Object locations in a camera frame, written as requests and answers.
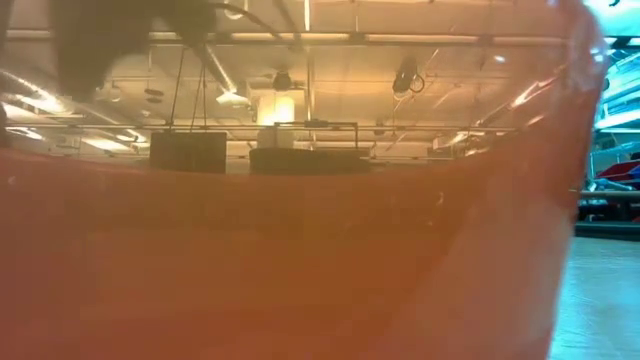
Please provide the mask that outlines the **red storage bin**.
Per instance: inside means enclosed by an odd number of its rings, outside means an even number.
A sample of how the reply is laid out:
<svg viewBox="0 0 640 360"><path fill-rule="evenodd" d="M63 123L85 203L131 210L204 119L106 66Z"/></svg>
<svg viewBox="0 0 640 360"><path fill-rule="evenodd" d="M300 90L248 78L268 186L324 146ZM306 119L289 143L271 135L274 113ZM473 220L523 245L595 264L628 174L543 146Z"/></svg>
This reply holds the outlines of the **red storage bin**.
<svg viewBox="0 0 640 360"><path fill-rule="evenodd" d="M640 160L614 164L600 172L596 178L606 179L631 186L634 190L640 190Z"/></svg>

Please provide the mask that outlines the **dark hanging monitor screen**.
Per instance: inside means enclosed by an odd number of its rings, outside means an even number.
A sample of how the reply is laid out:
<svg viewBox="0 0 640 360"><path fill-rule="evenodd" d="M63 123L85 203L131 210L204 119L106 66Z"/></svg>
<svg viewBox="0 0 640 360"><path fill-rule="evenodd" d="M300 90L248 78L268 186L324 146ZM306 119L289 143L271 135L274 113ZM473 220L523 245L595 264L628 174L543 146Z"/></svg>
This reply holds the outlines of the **dark hanging monitor screen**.
<svg viewBox="0 0 640 360"><path fill-rule="evenodd" d="M226 173L227 134L153 133L149 162L152 168L195 172Z"/></svg>

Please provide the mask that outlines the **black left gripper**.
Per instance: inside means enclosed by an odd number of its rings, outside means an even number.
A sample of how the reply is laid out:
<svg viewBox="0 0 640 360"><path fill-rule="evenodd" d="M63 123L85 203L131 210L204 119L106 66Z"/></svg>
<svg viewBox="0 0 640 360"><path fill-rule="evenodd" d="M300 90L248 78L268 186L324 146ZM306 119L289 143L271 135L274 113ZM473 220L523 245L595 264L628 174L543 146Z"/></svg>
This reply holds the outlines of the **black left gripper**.
<svg viewBox="0 0 640 360"><path fill-rule="evenodd" d="M148 44L149 0L51 0L51 26L62 95L89 99L120 58Z"/></svg>

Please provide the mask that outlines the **storage shelf with bins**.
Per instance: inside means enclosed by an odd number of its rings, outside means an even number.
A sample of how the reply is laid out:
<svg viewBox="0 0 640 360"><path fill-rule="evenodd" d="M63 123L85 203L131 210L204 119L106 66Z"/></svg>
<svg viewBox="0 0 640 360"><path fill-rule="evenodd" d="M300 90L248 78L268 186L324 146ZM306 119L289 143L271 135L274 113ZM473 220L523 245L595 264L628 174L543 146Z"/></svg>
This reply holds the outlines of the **storage shelf with bins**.
<svg viewBox="0 0 640 360"><path fill-rule="evenodd" d="M640 160L640 35L606 39L610 66L593 127L575 234L640 242L640 190L596 176Z"/></svg>

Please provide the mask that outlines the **vertical metal frame pole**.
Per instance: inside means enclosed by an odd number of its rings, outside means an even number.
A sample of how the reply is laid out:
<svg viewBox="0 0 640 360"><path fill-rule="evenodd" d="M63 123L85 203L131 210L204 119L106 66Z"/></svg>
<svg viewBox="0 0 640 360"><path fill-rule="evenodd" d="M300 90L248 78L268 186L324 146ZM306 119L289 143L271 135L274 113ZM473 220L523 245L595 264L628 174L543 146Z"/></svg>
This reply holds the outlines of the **vertical metal frame pole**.
<svg viewBox="0 0 640 360"><path fill-rule="evenodd" d="M315 57L311 47L306 48L306 71L306 122L311 123L315 112Z"/></svg>

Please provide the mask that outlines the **translucent orange plastic bowl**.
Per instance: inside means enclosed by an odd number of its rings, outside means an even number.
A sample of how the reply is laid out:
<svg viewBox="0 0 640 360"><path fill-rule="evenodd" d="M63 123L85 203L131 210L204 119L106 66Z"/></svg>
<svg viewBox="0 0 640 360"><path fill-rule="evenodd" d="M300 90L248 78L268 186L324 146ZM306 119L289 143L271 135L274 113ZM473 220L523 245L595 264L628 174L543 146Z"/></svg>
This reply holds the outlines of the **translucent orange plastic bowl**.
<svg viewBox="0 0 640 360"><path fill-rule="evenodd" d="M9 145L0 360L546 360L606 67L582 0L524 126L453 161L218 175Z"/></svg>

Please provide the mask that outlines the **silver ventilation duct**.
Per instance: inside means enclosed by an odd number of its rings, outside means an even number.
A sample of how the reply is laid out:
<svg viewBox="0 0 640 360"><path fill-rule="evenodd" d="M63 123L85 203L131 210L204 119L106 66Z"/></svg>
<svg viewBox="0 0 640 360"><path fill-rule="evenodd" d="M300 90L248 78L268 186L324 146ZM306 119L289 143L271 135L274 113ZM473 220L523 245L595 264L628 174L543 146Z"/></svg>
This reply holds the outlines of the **silver ventilation duct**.
<svg viewBox="0 0 640 360"><path fill-rule="evenodd" d="M207 43L203 43L194 49L194 53L198 56L206 70L213 76L224 92L237 92L236 83L222 66L212 46Z"/></svg>

